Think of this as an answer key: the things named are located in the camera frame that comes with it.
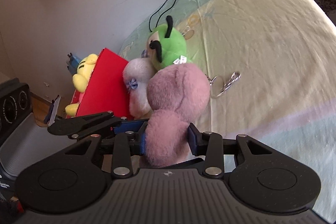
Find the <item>bed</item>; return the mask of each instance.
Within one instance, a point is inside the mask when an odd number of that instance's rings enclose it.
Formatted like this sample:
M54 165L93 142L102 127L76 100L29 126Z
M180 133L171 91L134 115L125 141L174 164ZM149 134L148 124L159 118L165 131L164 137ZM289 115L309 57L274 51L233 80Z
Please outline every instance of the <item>bed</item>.
M314 210L336 220L336 27L313 0L178 0L169 11L188 32L202 71L241 78L195 122L226 138L246 133L312 167L322 190ZM120 55L141 56L145 20ZM233 163L226 157L226 171Z

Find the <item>red box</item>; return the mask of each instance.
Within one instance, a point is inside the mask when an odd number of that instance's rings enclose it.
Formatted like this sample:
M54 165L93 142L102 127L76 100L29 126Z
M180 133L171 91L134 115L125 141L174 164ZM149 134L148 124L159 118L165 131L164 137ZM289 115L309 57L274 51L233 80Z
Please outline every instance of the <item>red box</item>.
M91 74L76 117L113 111L117 117L133 119L129 113L129 94L124 84L123 71L128 61L104 48ZM79 100L75 91L71 103Z

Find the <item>plaid bow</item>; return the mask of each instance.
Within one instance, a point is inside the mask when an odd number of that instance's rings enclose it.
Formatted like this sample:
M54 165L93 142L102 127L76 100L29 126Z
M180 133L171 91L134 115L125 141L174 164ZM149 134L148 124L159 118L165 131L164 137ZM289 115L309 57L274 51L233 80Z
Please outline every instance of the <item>plaid bow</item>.
M135 90L138 87L137 80L133 78L129 83L126 84L126 88L128 89L128 92L131 90Z
M146 57L148 57L147 49L143 50L142 53L141 53L141 58L146 58Z

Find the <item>circular pad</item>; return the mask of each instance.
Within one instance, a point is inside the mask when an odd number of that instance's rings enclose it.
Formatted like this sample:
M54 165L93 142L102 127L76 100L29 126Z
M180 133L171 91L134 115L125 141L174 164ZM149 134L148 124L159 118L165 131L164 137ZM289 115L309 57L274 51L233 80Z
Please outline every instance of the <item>circular pad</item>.
M77 174L69 169L53 169L40 175L39 183L44 189L60 191L73 186L77 177Z
M286 190L295 185L296 176L282 168L270 168L263 170L258 175L261 185L273 190Z
M267 213L293 213L312 208L321 189L318 175L283 154L253 155L229 177L235 196Z
M61 155L51 156L23 170L15 187L24 208L64 214L94 203L104 193L106 179L84 156Z

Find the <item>yellow stuffed animal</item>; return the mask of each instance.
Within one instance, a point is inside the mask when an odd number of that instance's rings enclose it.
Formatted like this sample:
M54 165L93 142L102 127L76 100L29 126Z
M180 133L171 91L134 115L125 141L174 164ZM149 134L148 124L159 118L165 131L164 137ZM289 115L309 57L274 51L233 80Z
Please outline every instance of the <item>yellow stuffed animal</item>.
M88 57L85 57L78 65L77 74L72 77L73 85L76 90L83 93L86 90L86 87L89 83L89 79L93 69L95 68L96 62L98 59L97 54L90 54ZM70 104L66 106L65 112L74 117L76 115L79 103Z

